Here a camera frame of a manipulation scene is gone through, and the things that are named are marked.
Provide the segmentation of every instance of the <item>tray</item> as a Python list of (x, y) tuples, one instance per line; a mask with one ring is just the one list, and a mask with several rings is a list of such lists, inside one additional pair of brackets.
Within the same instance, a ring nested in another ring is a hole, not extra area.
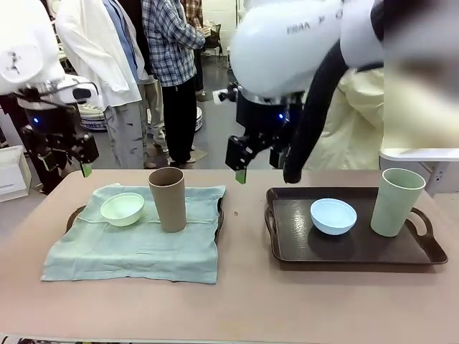
[[(67, 227), (66, 227), (65, 233), (67, 233), (70, 230), (70, 228), (72, 228), (73, 222), (77, 218), (78, 214), (81, 213), (83, 210), (85, 210), (85, 208), (86, 208), (86, 206), (81, 206), (80, 208), (75, 210), (72, 213), (72, 215), (70, 215), (69, 219), (67, 220)], [(223, 209), (222, 209), (222, 199), (218, 200), (217, 210), (218, 210), (218, 226), (217, 226), (217, 230), (215, 231), (215, 243), (218, 242), (218, 236), (219, 236), (220, 230), (222, 229), (222, 226), (223, 226), (224, 213), (223, 213)]]
[[(400, 234), (386, 238), (370, 227), (378, 188), (272, 188), (268, 190), (265, 220), (273, 255), (287, 263), (444, 264), (448, 257), (433, 236), (433, 227), (419, 209), (412, 212), (425, 223), (418, 235), (406, 220)], [(357, 212), (355, 226), (341, 236), (330, 236), (312, 223), (310, 208), (317, 199), (341, 199)]]

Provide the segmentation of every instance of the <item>green cup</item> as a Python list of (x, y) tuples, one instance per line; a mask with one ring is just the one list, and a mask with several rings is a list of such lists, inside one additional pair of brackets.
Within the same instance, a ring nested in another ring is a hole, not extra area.
[(395, 237), (425, 187), (425, 179), (415, 172), (390, 168), (382, 173), (373, 210), (372, 229), (383, 237)]

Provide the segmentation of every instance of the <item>plastic bin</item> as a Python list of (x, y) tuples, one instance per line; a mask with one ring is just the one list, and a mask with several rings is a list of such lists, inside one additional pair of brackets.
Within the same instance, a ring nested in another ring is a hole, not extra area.
[(29, 194), (32, 175), (23, 151), (21, 145), (0, 149), (0, 202)]

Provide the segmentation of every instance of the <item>blue shirt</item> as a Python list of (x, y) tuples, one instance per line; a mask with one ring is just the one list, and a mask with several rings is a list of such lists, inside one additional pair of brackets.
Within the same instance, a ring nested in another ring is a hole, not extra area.
[(204, 36), (186, 23), (180, 0), (143, 0), (143, 28), (153, 74), (161, 86), (181, 85), (196, 74), (192, 50)]
[(107, 9), (108, 15), (112, 19), (113, 25), (115, 25), (116, 33), (118, 34), (124, 55), (126, 56), (126, 59), (128, 59), (132, 75), (138, 83), (136, 53), (134, 52), (134, 46), (129, 34), (128, 23), (124, 19), (121, 8), (114, 0), (103, 0), (103, 4)]

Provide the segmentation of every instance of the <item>towel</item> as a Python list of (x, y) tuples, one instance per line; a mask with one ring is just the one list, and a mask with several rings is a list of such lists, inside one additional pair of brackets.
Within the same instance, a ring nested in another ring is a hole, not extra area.
[[(130, 226), (112, 226), (100, 214), (100, 207), (123, 192), (142, 195), (143, 214)], [(100, 188), (72, 228), (50, 249), (42, 281), (145, 277), (215, 284), (217, 203), (224, 192), (224, 186), (186, 188), (186, 227), (178, 233), (166, 233), (161, 229), (150, 188), (120, 184)]]

